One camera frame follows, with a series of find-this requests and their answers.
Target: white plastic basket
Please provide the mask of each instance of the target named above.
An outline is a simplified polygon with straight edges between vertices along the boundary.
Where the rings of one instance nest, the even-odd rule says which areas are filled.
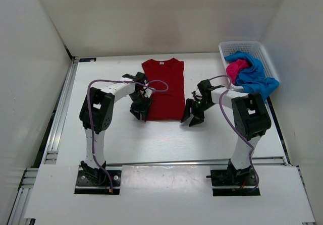
[[[228,41],[221,42],[219,44],[219,50],[222,58],[224,68],[227,69],[227,66],[230,64],[225,61],[225,57],[231,54],[234,54],[236,51],[247,52],[251,54],[254,58],[259,59],[262,62],[264,73],[266,77],[272,77],[278,80],[276,71],[273,67],[273,64],[260,42],[257,41]],[[235,91],[243,92],[242,86],[232,85],[232,88]]]

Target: pink cloth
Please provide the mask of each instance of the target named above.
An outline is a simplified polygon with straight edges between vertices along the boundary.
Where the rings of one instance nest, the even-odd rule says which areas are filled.
[[[251,67],[251,64],[249,64],[247,60],[237,60],[229,64],[229,66],[227,66],[227,75],[231,77],[232,84],[236,82],[236,78],[241,70],[244,70],[250,67]]]

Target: cable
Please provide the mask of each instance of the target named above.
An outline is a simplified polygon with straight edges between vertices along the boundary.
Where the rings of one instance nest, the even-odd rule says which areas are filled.
[[[165,91],[168,91],[168,84],[162,80],[153,80],[151,81],[150,83],[152,82],[161,82],[163,84],[166,85],[166,89],[165,90],[155,90],[154,88],[151,88],[149,86],[146,86],[142,83],[139,83],[139,82],[136,82],[136,81],[129,81],[129,80],[124,80],[124,81],[121,81],[121,80],[102,80],[102,79],[98,79],[98,80],[93,80],[89,83],[89,85],[87,86],[87,93],[86,93],[86,99],[87,99],[87,107],[89,109],[89,117],[90,117],[90,126],[91,126],[91,132],[92,132],[92,157],[93,157],[93,160],[94,162],[96,163],[96,165],[102,170],[105,172],[106,176],[108,177],[109,181],[110,181],[110,192],[113,193],[113,184],[112,184],[112,179],[111,179],[111,176],[109,174],[108,171],[106,171],[106,169],[104,169],[96,160],[96,157],[95,157],[95,150],[94,150],[94,137],[95,137],[95,134],[94,134],[94,124],[93,124],[93,116],[92,116],[92,105],[91,105],[91,100],[90,100],[90,88],[91,86],[96,83],[96,82],[108,82],[108,83],[128,83],[128,84],[137,84],[137,85],[140,85],[140,86],[143,86],[143,87],[147,87],[147,89],[150,89],[152,90],[153,92],[165,92]]]
[[[225,95],[225,94],[227,94],[228,93],[228,91],[229,91],[229,88],[230,88],[230,86],[231,86],[231,84],[232,84],[232,80],[231,80],[231,78],[230,78],[230,76],[227,76],[227,75],[219,75],[219,76],[215,76],[215,77],[213,77],[213,78],[211,78],[211,79],[209,79],[209,80],[213,80],[213,79],[216,79],[216,78],[219,78],[219,77],[227,77],[228,79],[229,79],[229,85],[228,85],[228,87],[227,87],[227,90],[226,91],[224,91],[221,95],[220,95],[220,98],[219,98],[219,105],[220,105],[220,110],[221,110],[221,112],[222,112],[222,114],[223,114],[223,116],[224,116],[224,118],[226,119],[226,121],[228,122],[228,124],[230,125],[230,127],[233,129],[233,131],[239,136],[239,138],[241,138],[250,148],[251,148],[251,150],[250,150],[250,152],[249,152],[249,161],[250,161],[250,165],[251,165],[251,168],[253,169],[253,171],[254,171],[254,174],[255,174],[255,176],[256,176],[256,185],[254,186],[254,188],[250,191],[250,192],[252,192],[252,191],[254,191],[255,189],[257,189],[258,188],[258,186],[259,186],[259,175],[258,175],[258,173],[257,173],[257,171],[256,171],[256,169],[254,168],[254,165],[253,165],[253,163],[252,163],[252,153],[254,152],[254,150],[255,150],[255,148],[252,146],[252,144],[244,137],[244,136],[242,136],[242,134],[236,129],[236,127],[235,126],[233,126],[233,124],[231,123],[231,121],[229,120],[229,118],[228,118],[228,116],[227,116],[227,114],[225,113],[225,111],[224,111],[224,109],[223,109],[223,105],[222,105],[222,98],[223,98],[223,96]]]

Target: blue towel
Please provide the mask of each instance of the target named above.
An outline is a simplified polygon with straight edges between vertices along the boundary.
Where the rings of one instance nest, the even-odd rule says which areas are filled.
[[[226,61],[234,62],[236,60],[247,60],[252,66],[242,70],[234,83],[242,86],[246,93],[259,92],[263,100],[279,86],[279,82],[274,78],[265,76],[262,62],[255,59],[252,55],[237,51],[236,53],[225,57]]]

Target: purple cable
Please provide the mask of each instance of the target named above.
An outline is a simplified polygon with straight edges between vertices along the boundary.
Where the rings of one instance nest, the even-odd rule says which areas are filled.
[[[228,91],[229,91],[229,88],[230,88],[230,86],[231,86],[231,84],[232,84],[232,80],[231,80],[231,78],[230,78],[230,76],[227,76],[227,75],[219,75],[219,76],[215,76],[215,77],[213,77],[213,78],[211,78],[211,79],[209,79],[209,80],[213,80],[213,79],[216,79],[216,78],[219,78],[219,77],[227,77],[228,79],[229,79],[229,85],[228,85],[228,87],[227,87],[227,90],[226,91],[224,91],[221,95],[220,95],[220,98],[219,98],[219,106],[220,106],[220,110],[221,110],[221,112],[222,112],[222,114],[223,114],[223,116],[224,116],[224,118],[226,119],[226,121],[228,122],[228,124],[230,125],[230,127],[233,129],[233,131],[239,136],[239,138],[241,138],[250,148],[251,148],[251,150],[250,150],[250,152],[249,152],[249,161],[250,161],[250,165],[251,165],[251,168],[253,169],[253,171],[254,171],[254,174],[255,174],[255,176],[256,176],[256,185],[254,186],[254,188],[252,189],[252,191],[254,191],[255,189],[257,189],[257,187],[259,186],[259,175],[258,175],[258,173],[257,173],[257,171],[256,171],[256,169],[254,168],[254,165],[253,165],[253,163],[252,163],[252,153],[254,152],[254,150],[255,150],[255,148],[252,146],[252,144],[251,143],[249,143],[249,141],[245,138],[245,137],[243,137],[242,136],[242,134],[236,129],[236,127],[235,126],[233,126],[233,124],[231,123],[231,121],[229,120],[229,118],[228,118],[228,116],[227,116],[227,114],[225,113],[225,111],[224,111],[224,109],[223,109],[223,105],[222,105],[222,98],[223,98],[223,96],[225,95],[225,94],[227,94],[228,93]]]
[[[141,85],[141,86],[143,86],[143,87],[147,87],[147,89],[150,89],[150,90],[152,90],[153,92],[165,92],[165,91],[168,91],[168,88],[169,88],[169,87],[168,87],[168,84],[167,84],[166,82],[162,81],[162,80],[153,80],[153,81],[151,81],[150,83],[152,83],[152,82],[161,82],[161,83],[163,83],[163,84],[165,84],[165,85],[166,85],[166,89],[165,89],[165,90],[155,90],[154,88],[151,88],[151,87],[149,87],[149,86],[146,86],[146,85],[141,84],[141,83],[136,82],[136,81],[129,81],[129,80],[125,80],[125,81],[117,80],[117,81],[115,81],[115,80],[100,80],[100,79],[91,81],[91,82],[89,83],[89,85],[87,86],[86,99],[87,99],[87,107],[88,107],[88,109],[89,109],[90,126],[91,126],[91,131],[92,131],[92,157],[93,157],[93,160],[94,160],[94,162],[96,163],[96,165],[97,165],[101,170],[103,170],[103,171],[105,172],[105,174],[107,175],[107,177],[108,177],[108,179],[109,179],[109,181],[110,181],[110,189],[111,189],[111,191],[112,191],[112,193],[113,193],[113,184],[112,184],[111,176],[110,176],[109,172],[108,172],[108,171],[106,171],[106,170],[105,170],[105,169],[104,169],[104,168],[103,168],[103,167],[102,167],[102,166],[97,162],[96,157],[95,157],[95,150],[94,150],[94,136],[95,136],[95,134],[94,134],[94,124],[93,124],[93,116],[92,116],[92,109],[91,109],[92,105],[91,105],[91,100],[90,100],[90,88],[91,88],[91,86],[92,86],[94,83],[96,83],[96,82],[137,84],[137,85]]]

